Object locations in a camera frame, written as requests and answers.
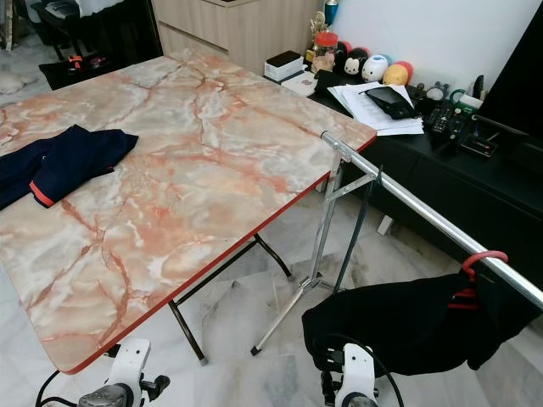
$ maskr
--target stack of papers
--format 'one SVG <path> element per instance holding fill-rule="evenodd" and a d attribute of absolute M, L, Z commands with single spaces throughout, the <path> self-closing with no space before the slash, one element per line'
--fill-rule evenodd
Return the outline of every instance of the stack of papers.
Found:
<path fill-rule="evenodd" d="M 329 87 L 328 90 L 353 115 L 355 119 L 377 130 L 378 136 L 394 134 L 423 134 L 423 120 L 399 119 L 394 120 L 384 113 L 365 93 L 375 87 L 389 86 L 397 91 L 412 106 L 411 99 L 405 86 L 381 85 L 378 82 L 363 85 L 345 85 Z"/>

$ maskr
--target panda plush toy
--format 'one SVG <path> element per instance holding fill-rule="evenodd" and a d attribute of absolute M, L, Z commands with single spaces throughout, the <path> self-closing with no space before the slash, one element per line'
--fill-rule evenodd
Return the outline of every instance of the panda plush toy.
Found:
<path fill-rule="evenodd" d="M 353 49 L 344 63 L 342 75 L 351 79 L 362 79 L 362 67 L 367 61 L 367 52 L 362 48 Z"/>

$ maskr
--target phone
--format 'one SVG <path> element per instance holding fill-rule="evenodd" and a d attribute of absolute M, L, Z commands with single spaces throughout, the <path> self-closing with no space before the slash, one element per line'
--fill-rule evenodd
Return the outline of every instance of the phone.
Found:
<path fill-rule="evenodd" d="M 391 87 L 375 87 L 367 90 L 366 95 L 392 119 L 414 119 L 420 116 L 409 102 Z"/>

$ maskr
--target wooden cabinet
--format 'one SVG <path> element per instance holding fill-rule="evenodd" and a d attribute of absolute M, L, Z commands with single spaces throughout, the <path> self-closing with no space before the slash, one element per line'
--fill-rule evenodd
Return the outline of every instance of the wooden cabinet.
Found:
<path fill-rule="evenodd" d="M 304 54 L 322 0 L 153 0 L 166 54 L 193 44 L 227 54 L 258 75 L 287 50 Z"/>

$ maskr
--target black cable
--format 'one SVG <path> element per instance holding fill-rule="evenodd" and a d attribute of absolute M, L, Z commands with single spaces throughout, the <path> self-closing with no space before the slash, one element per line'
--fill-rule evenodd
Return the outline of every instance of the black cable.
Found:
<path fill-rule="evenodd" d="M 76 407 L 77 404 L 74 404 L 68 400 L 64 400 L 60 397 L 49 397 L 42 401 L 43 393 L 45 392 L 45 388 L 49 385 L 49 383 L 59 374 L 59 371 L 55 371 L 43 384 L 42 388 L 40 388 L 40 391 L 37 394 L 36 398 L 36 407 L 42 407 L 43 405 L 47 404 L 50 401 L 56 401 L 58 403 L 62 403 L 65 405 L 68 405 L 69 407 Z"/>
<path fill-rule="evenodd" d="M 396 394 L 396 398 L 398 399 L 398 404 L 400 405 L 400 407 L 404 407 L 404 400 L 401 397 L 400 390 L 399 390 L 398 385 L 396 384 L 394 378 L 392 377 L 390 372 L 387 370 L 387 368 L 384 367 L 383 362 L 381 362 L 381 360 L 372 352 L 371 349 L 368 348 L 368 346 L 363 345 L 360 342 L 358 342 L 357 340 L 353 339 L 352 337 L 348 337 L 347 335 L 343 335 L 341 333 L 325 333 L 325 334 L 321 335 L 320 337 L 316 337 L 316 338 L 313 339 L 313 348 L 316 349 L 316 340 L 320 339 L 320 338 L 323 338 L 323 337 L 337 337 L 337 338 L 343 339 L 343 340 L 345 340 L 347 342 L 354 343 L 355 345 L 360 346 L 362 349 L 364 349 L 366 352 L 368 352 L 369 355 L 372 356 L 373 360 L 375 360 L 377 362 L 379 367 L 381 367 L 381 369 L 384 371 L 384 374 L 389 379 L 389 382 L 392 385 L 392 388 L 394 389 L 394 393 Z"/>

